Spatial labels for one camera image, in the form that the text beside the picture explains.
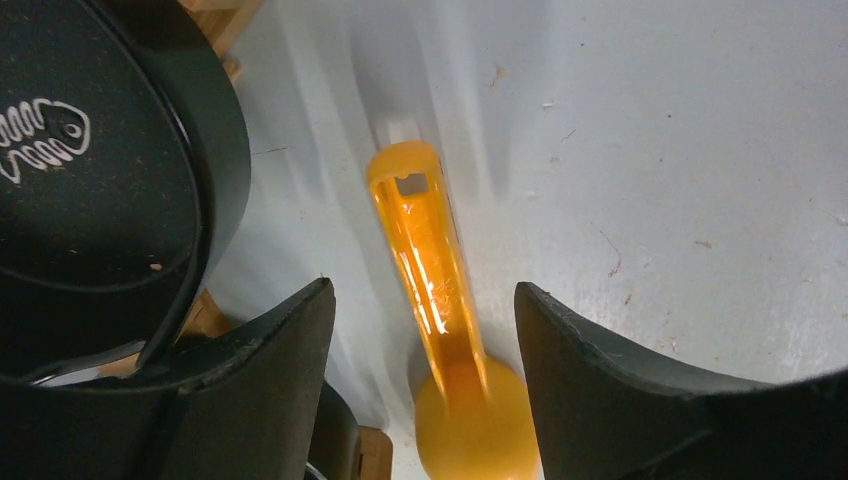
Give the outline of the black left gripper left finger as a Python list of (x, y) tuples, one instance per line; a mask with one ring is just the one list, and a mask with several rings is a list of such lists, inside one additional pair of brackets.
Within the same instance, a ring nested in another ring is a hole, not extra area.
[(319, 278), (125, 378), (1, 384), (5, 479), (300, 479), (335, 317)]

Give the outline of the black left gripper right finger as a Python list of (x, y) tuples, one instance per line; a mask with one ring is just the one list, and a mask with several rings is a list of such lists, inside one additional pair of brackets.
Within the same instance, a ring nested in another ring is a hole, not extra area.
[(530, 282), (516, 327), (548, 479), (843, 479), (847, 374), (772, 385), (662, 355)]

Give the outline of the yellow plastic food scoop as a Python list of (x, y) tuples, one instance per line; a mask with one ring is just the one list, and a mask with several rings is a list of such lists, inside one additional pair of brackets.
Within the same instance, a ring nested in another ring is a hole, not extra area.
[(429, 363), (414, 400), (425, 472), (538, 478), (528, 389), (484, 349), (437, 150), (422, 140), (387, 146), (368, 165), (367, 183)]

